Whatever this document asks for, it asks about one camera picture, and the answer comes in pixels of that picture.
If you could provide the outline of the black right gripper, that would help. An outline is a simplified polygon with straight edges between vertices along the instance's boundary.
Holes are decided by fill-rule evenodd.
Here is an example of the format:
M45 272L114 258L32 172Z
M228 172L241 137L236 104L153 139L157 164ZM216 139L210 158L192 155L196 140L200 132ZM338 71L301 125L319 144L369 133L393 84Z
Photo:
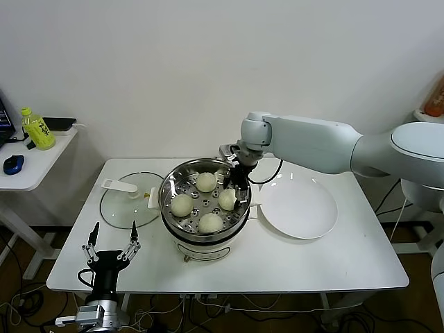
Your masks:
M230 175L225 176L223 179L224 187L227 187L230 183L236 185L234 188L234 196L236 198L234 210L240 210L247 206L248 176L254 168L255 165L245 166L243 164L236 164L230 168Z

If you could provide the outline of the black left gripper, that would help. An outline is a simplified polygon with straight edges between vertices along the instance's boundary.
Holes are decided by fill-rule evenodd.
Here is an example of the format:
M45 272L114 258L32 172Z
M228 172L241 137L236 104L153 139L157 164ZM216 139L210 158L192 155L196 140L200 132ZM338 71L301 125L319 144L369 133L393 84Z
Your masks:
M105 250L96 253L95 245L100 223L90 232L87 243L82 245L88 266L94 272L94 283L90 297L117 297L119 272L129 266L141 245L138 241L136 221L133 221L129 244L123 250Z

